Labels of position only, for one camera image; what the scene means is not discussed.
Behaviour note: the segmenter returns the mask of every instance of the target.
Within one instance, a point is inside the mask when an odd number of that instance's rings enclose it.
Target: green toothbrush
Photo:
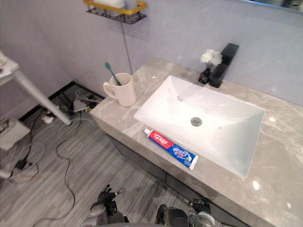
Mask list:
[[[115,76],[115,74],[113,73],[112,69],[110,68],[110,64],[108,62],[105,62],[105,67],[112,73],[113,77],[115,78],[117,84],[119,86],[122,86],[122,84],[120,83],[120,81],[118,80],[118,78]]]

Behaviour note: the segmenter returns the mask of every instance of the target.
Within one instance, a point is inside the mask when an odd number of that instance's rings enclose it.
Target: white rectangular sink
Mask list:
[[[246,178],[264,109],[168,76],[134,118]]]

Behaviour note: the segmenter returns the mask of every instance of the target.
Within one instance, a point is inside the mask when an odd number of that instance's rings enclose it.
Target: yellow shelf frame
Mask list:
[[[108,9],[108,10],[115,11],[118,13],[123,13],[126,15],[135,14],[147,7],[147,3],[144,1],[137,1],[138,7],[134,8],[134,9],[120,9],[120,8],[116,8],[116,7],[112,7],[112,6],[108,6],[108,5],[95,3],[92,0],[84,0],[84,3],[88,6],[94,6],[94,7],[98,7],[98,8]]]

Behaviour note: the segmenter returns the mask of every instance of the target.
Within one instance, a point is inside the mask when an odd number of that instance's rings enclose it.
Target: white pipe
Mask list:
[[[71,124],[70,119],[62,113],[20,70],[13,72],[16,81],[42,106],[56,115],[64,124]]]

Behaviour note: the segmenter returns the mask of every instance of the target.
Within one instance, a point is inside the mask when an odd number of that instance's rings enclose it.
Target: black faucet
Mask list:
[[[213,87],[219,87],[222,84],[223,77],[226,73],[227,68],[229,67],[232,59],[236,55],[239,46],[236,44],[228,44],[224,50],[221,52],[222,63],[217,65],[217,67],[210,74],[209,85]]]

